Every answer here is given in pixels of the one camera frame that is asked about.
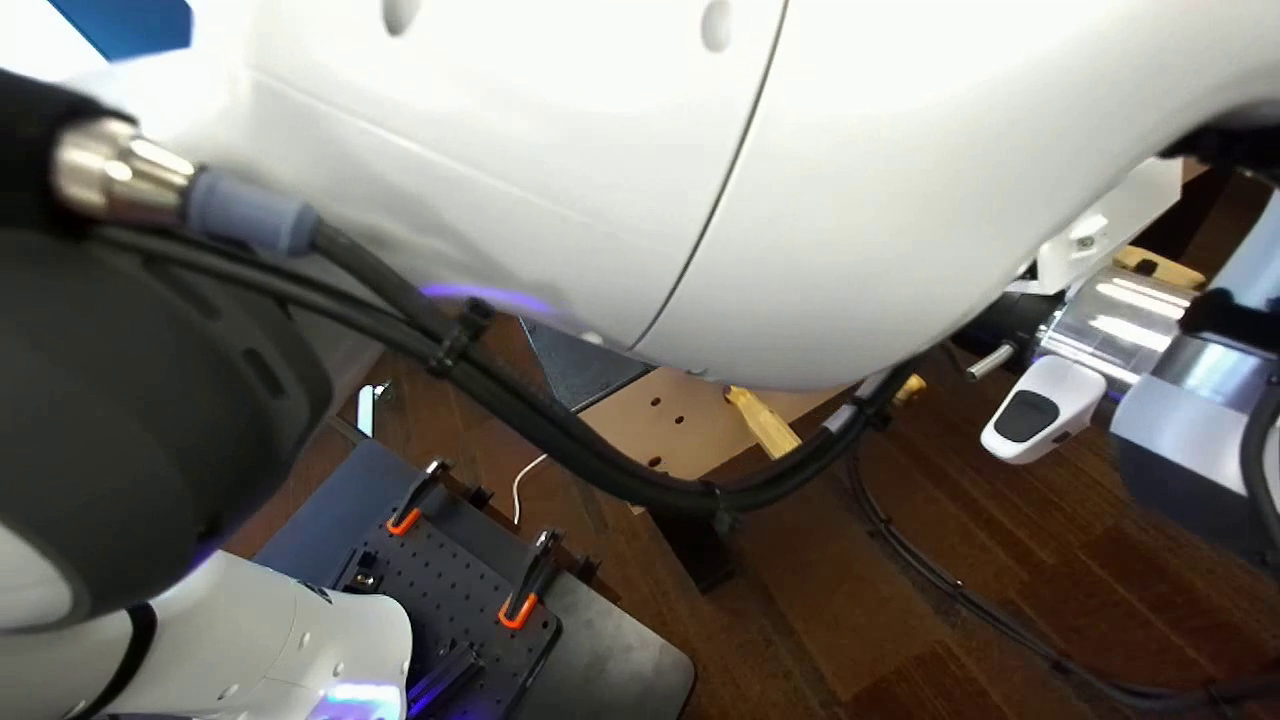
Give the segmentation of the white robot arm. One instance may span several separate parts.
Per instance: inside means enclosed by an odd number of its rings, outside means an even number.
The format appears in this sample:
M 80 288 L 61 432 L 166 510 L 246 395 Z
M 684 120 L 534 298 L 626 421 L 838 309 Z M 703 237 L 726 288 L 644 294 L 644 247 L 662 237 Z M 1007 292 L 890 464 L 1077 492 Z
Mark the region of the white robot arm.
M 362 331 L 522 314 L 876 408 L 1179 160 L 1269 167 L 1280 0 L 196 0 L 99 60 L 3 0 L 3 720 L 398 704 L 389 596 L 228 551 Z

